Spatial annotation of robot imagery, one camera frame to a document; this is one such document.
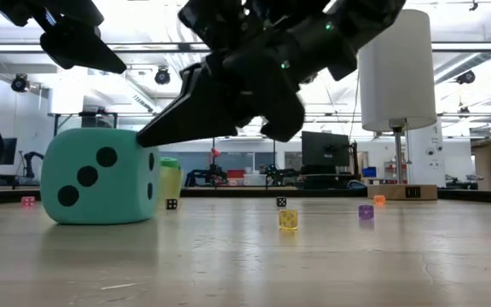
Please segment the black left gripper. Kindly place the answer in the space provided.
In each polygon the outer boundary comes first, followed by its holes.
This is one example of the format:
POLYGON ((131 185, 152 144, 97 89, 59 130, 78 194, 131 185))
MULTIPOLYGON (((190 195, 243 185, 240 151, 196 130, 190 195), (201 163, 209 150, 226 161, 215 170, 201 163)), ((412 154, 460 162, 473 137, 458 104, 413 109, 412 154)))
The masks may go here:
MULTIPOLYGON (((91 26, 104 17, 91 0, 0 0, 0 13, 16 26, 48 14, 64 16, 91 26)), ((93 28, 54 26, 40 37, 43 51, 60 67, 75 66, 122 73, 126 65, 95 34, 93 28)))

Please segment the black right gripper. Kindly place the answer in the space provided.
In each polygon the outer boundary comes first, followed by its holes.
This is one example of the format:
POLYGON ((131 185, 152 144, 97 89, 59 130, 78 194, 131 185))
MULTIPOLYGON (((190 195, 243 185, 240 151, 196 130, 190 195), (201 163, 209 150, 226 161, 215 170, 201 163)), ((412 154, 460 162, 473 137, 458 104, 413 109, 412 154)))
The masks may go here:
POLYGON ((147 148, 235 136, 255 117, 261 133, 289 141, 303 126, 297 85, 321 69, 307 58, 338 44, 327 0, 205 2, 211 53, 185 70, 180 95, 136 135, 147 148))

